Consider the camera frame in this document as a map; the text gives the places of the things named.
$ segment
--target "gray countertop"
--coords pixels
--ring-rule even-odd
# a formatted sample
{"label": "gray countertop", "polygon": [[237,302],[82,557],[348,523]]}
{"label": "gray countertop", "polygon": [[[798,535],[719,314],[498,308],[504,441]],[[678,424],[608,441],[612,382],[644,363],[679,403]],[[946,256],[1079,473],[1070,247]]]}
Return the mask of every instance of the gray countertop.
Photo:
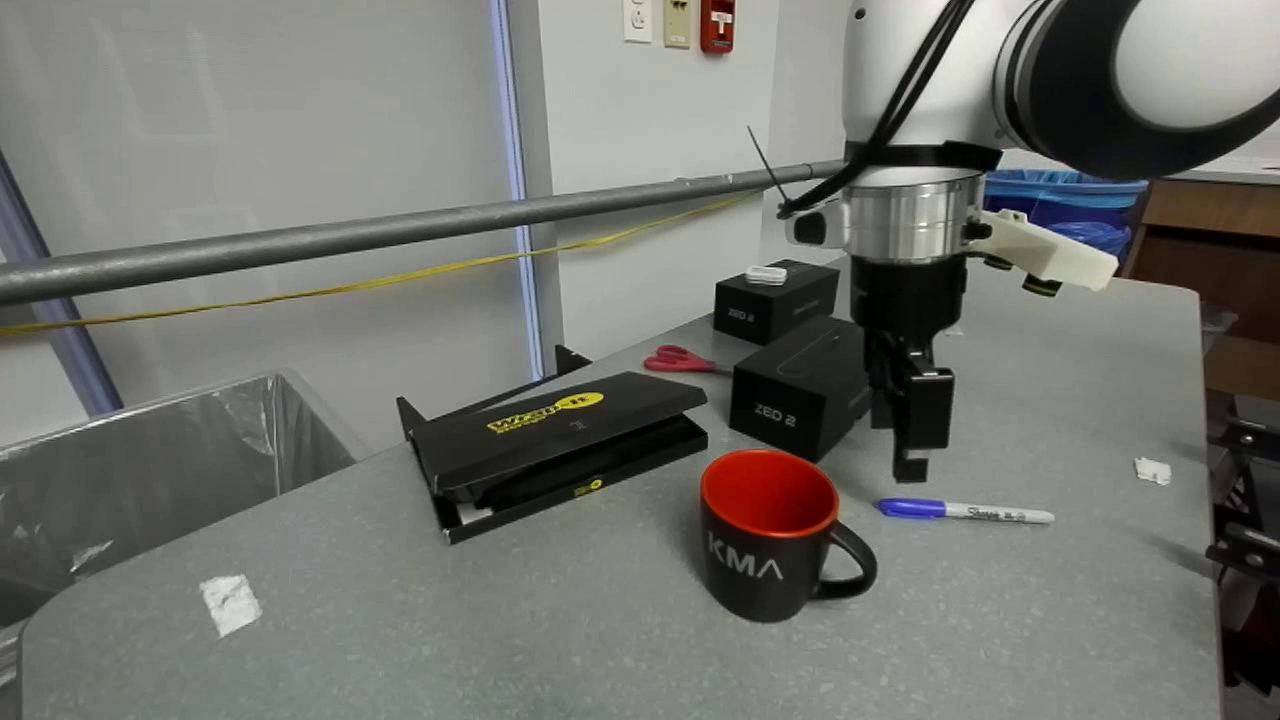
{"label": "gray countertop", "polygon": [[[748,354],[709,326],[666,340]],[[861,424],[826,470],[882,585],[736,621],[698,578],[698,478],[748,441],[728,386],[691,382],[703,457],[457,547],[391,449],[77,585],[27,624],[24,715],[1217,715],[1195,297],[1037,302],[977,271],[940,356],[956,433],[926,491],[1051,508],[1051,529],[882,521],[870,499],[900,487]],[[1141,484],[1138,457],[1173,484]],[[207,578],[247,578],[262,624],[219,640]]]}

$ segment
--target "white paper scrap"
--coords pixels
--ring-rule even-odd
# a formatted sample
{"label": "white paper scrap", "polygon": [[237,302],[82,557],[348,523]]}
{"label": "white paper scrap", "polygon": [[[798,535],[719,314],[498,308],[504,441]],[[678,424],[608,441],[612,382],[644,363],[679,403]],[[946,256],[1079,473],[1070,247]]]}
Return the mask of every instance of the white paper scrap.
{"label": "white paper scrap", "polygon": [[244,578],[213,578],[199,585],[217,638],[231,638],[266,615]]}
{"label": "white paper scrap", "polygon": [[1152,460],[1152,457],[1141,457],[1141,460],[1138,460],[1138,479],[1165,487],[1165,484],[1173,479],[1173,470],[1161,464],[1161,460]]}

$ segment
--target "black mug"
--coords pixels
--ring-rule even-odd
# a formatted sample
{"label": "black mug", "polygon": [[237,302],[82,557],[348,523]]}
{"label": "black mug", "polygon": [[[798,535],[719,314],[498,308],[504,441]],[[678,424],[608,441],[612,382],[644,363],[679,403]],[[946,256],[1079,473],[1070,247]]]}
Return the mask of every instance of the black mug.
{"label": "black mug", "polygon": [[[836,521],[836,484],[800,457],[728,453],[709,464],[702,499],[709,587],[743,621],[775,624],[807,602],[846,602],[875,585],[875,552]],[[826,580],[831,543],[861,578]]]}

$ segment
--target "horizontal metal bar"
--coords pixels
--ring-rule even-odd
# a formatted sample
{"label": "horizontal metal bar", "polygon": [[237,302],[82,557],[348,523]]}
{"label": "horizontal metal bar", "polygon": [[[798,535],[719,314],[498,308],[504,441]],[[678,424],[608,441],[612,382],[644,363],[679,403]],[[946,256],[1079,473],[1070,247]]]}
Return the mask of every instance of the horizontal metal bar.
{"label": "horizontal metal bar", "polygon": [[[822,178],[831,178],[836,170],[839,166],[787,166],[787,170],[775,170],[775,180],[779,185],[822,180]],[[325,225],[325,230],[244,232],[244,235],[51,256],[32,266],[0,266],[0,306],[111,292],[111,289],[165,283],[183,275],[217,275],[237,267],[296,266],[315,256],[348,256],[348,251],[374,251],[374,247],[395,247],[395,245],[498,232],[517,225],[547,225],[547,220],[604,215],[604,211],[679,205],[679,199],[703,199],[703,196],[731,196],[731,192],[752,192],[767,185],[771,185],[767,174],[725,174],[725,178],[691,178],[691,180],[668,180],[668,185],[544,196],[544,199],[348,220],[348,225]]]}

